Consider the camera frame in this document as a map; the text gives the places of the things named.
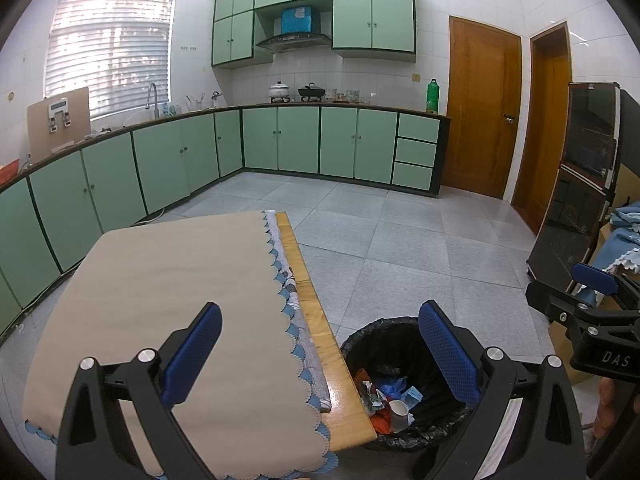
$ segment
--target door frame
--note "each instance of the door frame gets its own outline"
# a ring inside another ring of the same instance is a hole
[[[513,136],[513,142],[511,143],[511,147],[510,147],[510,152],[511,152],[511,160],[510,160],[510,167],[511,165],[513,165],[513,154],[515,152],[515,147],[516,147],[516,140],[518,137],[518,126],[520,124],[520,111],[522,110],[522,36],[515,34],[514,32],[511,32],[510,30],[506,30],[504,28],[500,28],[500,27],[494,27],[493,25],[487,25],[486,23],[481,23],[481,22],[476,22],[475,20],[469,20],[466,18],[460,18],[459,16],[451,16],[449,15],[449,91],[447,93],[447,111],[445,112],[445,115],[450,116],[449,115],[449,104],[450,104],[450,96],[451,96],[451,84],[452,84],[452,74],[454,73],[454,66],[453,66],[453,60],[454,60],[454,48],[453,48],[453,24],[455,22],[459,22],[459,23],[468,23],[471,25],[474,25],[476,27],[482,27],[485,28],[486,30],[490,30],[492,32],[500,32],[503,34],[511,34],[512,36],[514,36],[515,38],[518,38],[519,41],[519,48],[518,48],[518,58],[519,58],[519,63],[520,63],[520,107],[518,108],[518,115],[516,117],[515,120],[515,129],[516,129],[516,135]],[[443,171],[444,171],[444,165],[446,164],[446,161],[443,161]],[[500,194],[500,199],[502,199],[504,197],[504,193],[506,191],[507,188],[507,184],[509,182],[509,174],[510,171],[507,171],[507,173],[505,174],[504,177],[504,181],[501,184],[502,187],[502,193]]]
[[[527,151],[527,145],[531,143],[531,136],[529,135],[531,132],[531,122],[532,122],[532,107],[531,105],[533,104],[533,97],[534,97],[534,86],[533,86],[533,81],[534,81],[534,70],[535,70],[535,66],[534,66],[534,44],[535,42],[537,42],[538,40],[544,38],[545,36],[548,36],[549,34],[552,34],[554,32],[557,32],[558,30],[564,30],[564,36],[566,39],[566,51],[567,51],[567,57],[569,59],[569,81],[573,80],[574,78],[574,74],[573,74],[573,67],[572,67],[572,60],[571,60],[571,39],[569,37],[569,25],[567,21],[564,21],[562,23],[556,23],[553,27],[549,27],[546,30],[543,30],[542,32],[540,32],[539,34],[536,34],[535,36],[532,36],[529,40],[529,52],[530,52],[530,74],[531,74],[531,78],[529,81],[529,103],[527,103],[528,107],[529,107],[529,115],[527,117],[527,129],[525,131],[525,140],[524,140],[524,145],[522,147],[522,156],[520,157],[520,167],[518,168],[518,177],[516,179],[516,184],[513,188],[513,196],[511,197],[510,203],[511,205],[513,205],[516,202],[516,197],[518,195],[518,192],[522,190],[522,188],[520,186],[522,186],[524,184],[524,177],[525,177],[525,173],[524,173],[524,168],[523,168],[523,162],[524,162],[524,157]],[[566,115],[566,117],[564,118],[564,132],[566,135],[566,125],[567,125],[567,121],[568,121],[568,113]]]

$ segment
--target black trash bag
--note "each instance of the black trash bag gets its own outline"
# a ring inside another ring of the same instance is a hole
[[[407,377],[422,400],[410,411],[406,430],[378,438],[365,447],[414,452],[437,446],[455,433],[469,410],[458,402],[418,330],[417,317],[379,319],[351,334],[340,347],[351,377],[360,368],[370,376]]]

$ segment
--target window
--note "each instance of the window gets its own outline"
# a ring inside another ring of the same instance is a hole
[[[59,0],[49,37],[47,97],[89,87],[92,118],[169,100],[174,0]]]

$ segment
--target metal screw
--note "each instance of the metal screw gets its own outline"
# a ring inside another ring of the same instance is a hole
[[[493,359],[494,361],[499,361],[504,357],[504,353],[502,352],[502,350],[496,347],[491,347],[487,349],[486,354],[489,357],[489,359]]]
[[[143,350],[138,354],[138,361],[143,363],[148,363],[154,357],[156,357],[156,352],[153,351],[151,348],[147,348],[146,350]]]
[[[562,366],[562,359],[559,358],[557,355],[550,355],[549,357],[546,358],[546,361],[553,367],[553,368],[559,368]]]
[[[82,370],[90,370],[95,365],[95,360],[92,357],[85,357],[80,361],[80,367]]]

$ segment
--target faucet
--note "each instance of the faucet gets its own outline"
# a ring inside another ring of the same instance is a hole
[[[160,112],[158,111],[158,89],[156,88],[156,83],[151,83],[149,85],[149,88],[146,92],[146,106],[145,106],[145,110],[149,110],[149,99],[151,98],[151,88],[153,87],[154,89],[154,105],[156,106],[156,109],[154,110],[154,118],[155,119],[159,119],[160,118]]]

